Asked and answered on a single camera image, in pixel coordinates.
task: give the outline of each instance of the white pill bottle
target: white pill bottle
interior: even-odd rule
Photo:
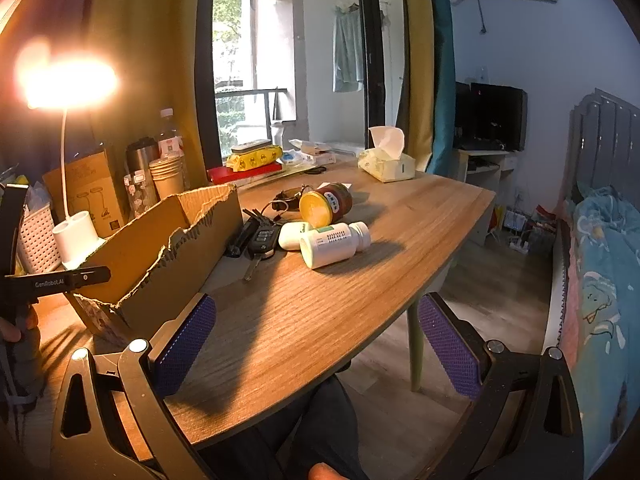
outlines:
[[[319,269],[348,260],[370,245],[371,235],[364,222],[330,225],[309,231],[300,237],[300,250],[309,269]]]

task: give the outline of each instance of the blue bedding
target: blue bedding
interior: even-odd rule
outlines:
[[[574,228],[580,298],[571,375],[588,478],[640,406],[640,213],[612,187],[590,190]]]

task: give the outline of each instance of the headboard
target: headboard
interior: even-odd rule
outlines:
[[[574,108],[562,188],[613,186],[640,210],[640,108],[595,89]]]

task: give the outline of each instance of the bottle label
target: bottle label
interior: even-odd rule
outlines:
[[[329,205],[331,206],[331,211],[334,212],[334,214],[336,214],[338,211],[340,211],[340,202],[338,202],[338,197],[335,196],[333,193],[327,191],[324,194],[324,197],[329,201]]]

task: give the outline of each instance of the yellow pencil case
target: yellow pencil case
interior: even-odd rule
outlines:
[[[235,172],[261,168],[275,162],[282,156],[280,146],[267,146],[249,153],[232,153],[226,160],[226,166]]]

